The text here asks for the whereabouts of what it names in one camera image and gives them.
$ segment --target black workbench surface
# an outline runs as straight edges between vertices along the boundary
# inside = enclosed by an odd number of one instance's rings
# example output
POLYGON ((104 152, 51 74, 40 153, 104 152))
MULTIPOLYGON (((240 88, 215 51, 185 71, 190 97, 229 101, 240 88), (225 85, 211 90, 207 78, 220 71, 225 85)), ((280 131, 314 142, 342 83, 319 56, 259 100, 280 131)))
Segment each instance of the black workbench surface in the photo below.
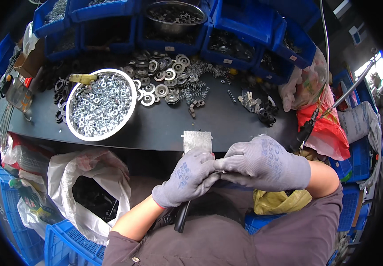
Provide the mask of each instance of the black workbench surface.
MULTIPOLYGON (((232 85, 222 84, 221 78, 215 79, 210 74, 202 75, 200 80, 206 82, 210 92, 206 98, 206 104, 195 109, 195 119, 190 116, 185 100, 175 105, 168 105, 164 99, 161 99, 159 103, 149 107, 137 103, 131 119, 119 132, 104 141, 86 142, 76 138, 65 123, 56 123, 54 116, 58 107, 53 103, 54 92, 50 90, 35 95, 31 105, 33 123, 26 121, 23 114, 14 109, 9 131, 68 143, 182 151, 181 135, 184 130, 202 130, 211 132, 214 152, 226 152, 233 143, 250 141, 252 136, 258 134, 267 134, 283 146, 289 146, 296 136, 295 111, 288 113, 283 111, 277 92, 273 92, 272 97, 280 110, 276 116, 277 122, 273 127, 268 128, 260 123, 256 114, 248 112, 238 100, 235 104, 231 101, 227 89, 230 89, 237 98, 241 94, 239 82, 234 82, 232 85)), ((253 89, 254 99, 261 96, 259 88, 253 89)))

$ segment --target yellow bag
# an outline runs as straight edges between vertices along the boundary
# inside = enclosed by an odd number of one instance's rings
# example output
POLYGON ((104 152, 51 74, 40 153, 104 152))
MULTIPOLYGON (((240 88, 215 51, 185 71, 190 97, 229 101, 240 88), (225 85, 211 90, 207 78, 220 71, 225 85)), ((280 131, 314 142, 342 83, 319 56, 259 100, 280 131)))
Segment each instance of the yellow bag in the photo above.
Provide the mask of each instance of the yellow bag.
POLYGON ((301 210, 310 203, 312 197, 308 191, 295 190, 289 197, 284 191, 253 191, 253 211, 258 215, 276 215, 301 210))

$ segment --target forearm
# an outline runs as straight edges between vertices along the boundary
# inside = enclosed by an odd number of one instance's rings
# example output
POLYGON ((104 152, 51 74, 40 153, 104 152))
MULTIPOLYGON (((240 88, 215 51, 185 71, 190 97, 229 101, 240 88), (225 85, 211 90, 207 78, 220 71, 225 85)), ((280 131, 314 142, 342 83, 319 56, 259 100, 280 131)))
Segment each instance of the forearm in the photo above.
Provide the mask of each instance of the forearm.
POLYGON ((163 208, 154 202, 152 195, 150 195, 120 217, 113 226, 112 231, 116 231, 130 239, 140 241, 163 210, 163 208))
POLYGON ((332 194, 339 186, 339 178, 332 167, 322 163, 308 161, 311 167, 310 183, 306 190, 313 198, 322 198, 332 194))

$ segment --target stainless steel bowl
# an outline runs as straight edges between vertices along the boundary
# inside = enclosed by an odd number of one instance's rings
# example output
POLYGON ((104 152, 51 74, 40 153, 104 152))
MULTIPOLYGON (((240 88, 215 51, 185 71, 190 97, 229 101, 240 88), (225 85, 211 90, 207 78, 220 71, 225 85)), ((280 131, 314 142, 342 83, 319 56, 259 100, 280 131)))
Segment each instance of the stainless steel bowl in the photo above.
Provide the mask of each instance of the stainless steel bowl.
POLYGON ((91 75, 100 74, 100 73, 116 73, 121 75, 126 79, 129 86, 131 87, 131 106, 128 109, 128 113, 126 114, 125 118, 122 120, 122 122, 119 123, 113 130, 107 132, 106 134, 103 134, 101 136, 95 136, 95 137, 88 137, 80 134, 77 132, 72 124, 72 121, 70 119, 71 116, 71 105, 72 105, 72 99, 74 98, 74 95, 76 94, 76 91, 78 88, 82 87, 82 83, 77 83, 74 87, 72 92, 70 93, 69 99, 67 100, 67 106, 66 106, 66 122, 69 130, 75 135, 78 139, 81 139, 83 141, 102 141, 107 139, 110 136, 113 136, 117 131, 119 131, 130 119, 132 113, 134 112, 135 105, 137 102, 137 91, 135 87, 135 83, 132 81, 132 79, 123 71, 120 71, 118 69, 114 68, 104 68, 97 71, 94 71, 91 73, 91 75))
POLYGON ((178 2, 178 1, 162 1, 162 2, 156 2, 150 4, 146 8, 146 16, 148 19, 150 19, 151 23, 153 24, 154 28, 159 31, 160 33, 166 34, 166 35, 181 35, 184 34, 192 29, 195 29, 196 26, 201 25, 206 22, 208 19, 208 16, 203 12, 200 8, 197 6, 188 4, 188 3, 183 3, 183 2, 178 2), (190 13, 194 13, 197 16, 199 16, 202 20, 193 23, 193 24, 177 24, 177 23, 172 23, 172 22, 164 22, 157 20, 153 18, 149 11, 154 9, 154 8, 163 8, 166 6, 175 6, 178 9, 185 10, 190 13))

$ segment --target work glove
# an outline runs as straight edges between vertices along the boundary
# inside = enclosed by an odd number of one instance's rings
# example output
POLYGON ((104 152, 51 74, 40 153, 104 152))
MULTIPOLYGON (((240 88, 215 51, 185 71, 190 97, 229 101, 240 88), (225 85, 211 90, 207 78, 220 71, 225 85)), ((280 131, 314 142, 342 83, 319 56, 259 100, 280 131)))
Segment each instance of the work glove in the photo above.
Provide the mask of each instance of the work glove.
POLYGON ((214 168, 227 172, 223 180, 268 192, 305 189, 311 177, 306 158, 287 152, 269 136, 231 145, 214 168))
POLYGON ((171 178, 153 188, 153 200, 169 208, 202 196, 220 178, 214 173, 214 162, 213 155, 204 149, 190 150, 179 160, 171 178))

